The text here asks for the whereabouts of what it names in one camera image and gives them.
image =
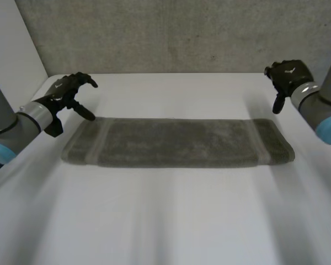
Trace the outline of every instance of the folded towel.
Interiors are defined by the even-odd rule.
[[[102,118],[84,121],[61,158],[123,168],[237,168],[294,160],[271,120]]]

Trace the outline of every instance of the concrete wall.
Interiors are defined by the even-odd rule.
[[[14,0],[0,0],[0,87],[17,109],[47,79]]]
[[[262,72],[331,63],[331,1],[16,0],[49,75]]]

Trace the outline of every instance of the robotic hand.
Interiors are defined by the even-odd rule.
[[[29,102],[14,113],[0,90],[0,168],[14,159],[44,130],[52,137],[63,133],[57,113],[64,108],[73,109],[87,120],[94,120],[92,112],[75,99],[80,86],[98,85],[85,73],[64,76],[57,80],[44,97]]]
[[[65,107],[73,109],[86,120],[95,120],[94,114],[74,99],[79,87],[86,83],[98,87],[91,76],[85,73],[78,72],[75,75],[64,76],[51,85],[44,97],[35,100],[47,107],[53,117],[51,124],[44,130],[47,134],[57,137],[63,133],[61,121],[56,114]]]
[[[314,82],[308,67],[300,60],[274,62],[272,67],[266,67],[265,75],[272,80],[277,90],[273,105],[273,113],[279,114],[285,104],[285,98],[291,97],[294,90],[302,84]]]
[[[331,145],[331,67],[321,88],[300,60],[274,62],[264,73],[277,90],[273,113],[279,114],[290,97],[316,135]]]

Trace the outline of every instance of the table surface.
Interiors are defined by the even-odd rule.
[[[35,98],[60,77],[50,77]],[[84,85],[77,99],[96,116],[269,118],[296,160],[236,169],[69,165],[59,155],[82,118],[64,110],[64,134],[41,134],[3,172],[26,176],[19,187],[34,209],[22,219],[21,259],[46,265],[331,264],[331,146],[316,138],[289,100],[280,115],[271,113],[276,93],[264,75],[92,77],[99,88]]]

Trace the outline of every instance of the white wall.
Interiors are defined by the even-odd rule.
[[[0,87],[16,110],[47,79],[14,0],[0,0]]]
[[[0,0],[0,87],[13,109],[28,102],[46,79],[46,71],[14,0]],[[25,178],[17,175],[17,168],[10,170],[15,163],[26,166],[23,161],[17,161],[0,171],[0,265],[22,264],[17,262],[22,260],[19,257],[22,251],[16,250],[20,247],[32,249],[32,245],[23,243],[23,238],[31,234],[22,228],[22,222],[38,220],[31,217],[41,214],[30,207],[36,178],[33,183],[24,183],[22,189],[18,189],[17,183],[24,182]],[[34,229],[32,223],[29,226],[30,230]]]

